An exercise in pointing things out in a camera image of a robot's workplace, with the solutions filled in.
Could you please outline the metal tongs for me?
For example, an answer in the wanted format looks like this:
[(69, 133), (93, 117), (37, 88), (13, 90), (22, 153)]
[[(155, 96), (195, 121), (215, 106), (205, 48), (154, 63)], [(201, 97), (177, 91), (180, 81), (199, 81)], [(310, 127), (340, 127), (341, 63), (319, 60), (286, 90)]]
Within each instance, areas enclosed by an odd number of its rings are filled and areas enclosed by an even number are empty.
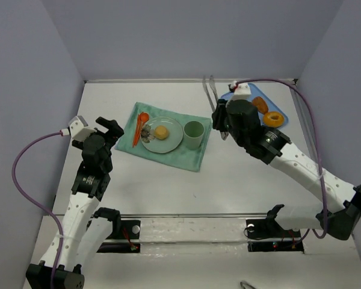
[(212, 97), (210, 95), (210, 93), (209, 93), (210, 91), (208, 89), (207, 80), (206, 80), (205, 76), (202, 78), (202, 86), (203, 86), (205, 94), (206, 94), (206, 96), (208, 98), (211, 110), (214, 112), (215, 109), (216, 109), (217, 101), (218, 101), (218, 93), (217, 93), (217, 89), (216, 89), (216, 86), (215, 86), (214, 77), (212, 75), (209, 77), (209, 87), (210, 87), (210, 90), (211, 90), (214, 97)]

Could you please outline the round yellow bun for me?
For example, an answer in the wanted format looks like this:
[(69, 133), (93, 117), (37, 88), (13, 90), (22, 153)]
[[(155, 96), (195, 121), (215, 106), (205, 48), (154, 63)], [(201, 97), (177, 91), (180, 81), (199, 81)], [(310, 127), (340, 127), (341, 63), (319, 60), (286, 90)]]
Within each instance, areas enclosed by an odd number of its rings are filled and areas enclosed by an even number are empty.
[(154, 129), (154, 135), (159, 140), (165, 140), (169, 134), (169, 130), (163, 125), (159, 125)]

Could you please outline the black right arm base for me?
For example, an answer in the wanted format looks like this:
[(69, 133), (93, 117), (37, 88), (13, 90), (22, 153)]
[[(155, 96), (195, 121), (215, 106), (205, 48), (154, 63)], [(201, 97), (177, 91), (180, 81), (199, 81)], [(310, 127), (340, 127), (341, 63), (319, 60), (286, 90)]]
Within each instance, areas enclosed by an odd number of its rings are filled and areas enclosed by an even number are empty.
[(284, 230), (273, 220), (247, 220), (244, 236), (249, 252), (304, 252), (301, 232)]

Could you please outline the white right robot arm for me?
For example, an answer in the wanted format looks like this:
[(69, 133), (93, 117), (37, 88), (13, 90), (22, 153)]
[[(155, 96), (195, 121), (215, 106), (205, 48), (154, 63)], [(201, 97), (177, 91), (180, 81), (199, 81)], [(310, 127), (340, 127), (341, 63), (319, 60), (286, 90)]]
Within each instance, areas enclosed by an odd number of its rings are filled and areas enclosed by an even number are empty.
[(361, 218), (361, 184), (341, 180), (305, 155), (287, 135), (261, 125), (258, 109), (247, 100), (219, 99), (212, 120), (214, 129), (230, 134), (253, 158), (285, 173), (322, 202), (322, 208), (276, 205), (267, 220), (285, 230), (321, 229), (335, 239), (349, 239)]

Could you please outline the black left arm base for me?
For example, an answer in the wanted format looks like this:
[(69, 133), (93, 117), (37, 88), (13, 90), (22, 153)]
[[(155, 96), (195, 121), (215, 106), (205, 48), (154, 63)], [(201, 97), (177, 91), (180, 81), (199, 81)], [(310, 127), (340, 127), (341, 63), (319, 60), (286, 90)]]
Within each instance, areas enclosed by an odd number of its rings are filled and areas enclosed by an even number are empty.
[(140, 220), (122, 220), (118, 232), (111, 235), (98, 248), (97, 253), (140, 253)]

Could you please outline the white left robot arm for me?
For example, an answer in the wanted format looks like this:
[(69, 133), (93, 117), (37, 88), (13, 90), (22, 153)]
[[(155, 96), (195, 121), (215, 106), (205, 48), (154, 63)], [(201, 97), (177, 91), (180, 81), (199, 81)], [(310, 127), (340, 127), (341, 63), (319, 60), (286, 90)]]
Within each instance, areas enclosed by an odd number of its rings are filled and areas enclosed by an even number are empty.
[(81, 150), (82, 161), (54, 239), (39, 263), (26, 271), (31, 288), (82, 288), (85, 265), (105, 239), (120, 230), (120, 212), (99, 204), (111, 180), (111, 149), (124, 131), (115, 120), (98, 117), (96, 123), (106, 131), (89, 127), (82, 116), (60, 131)]

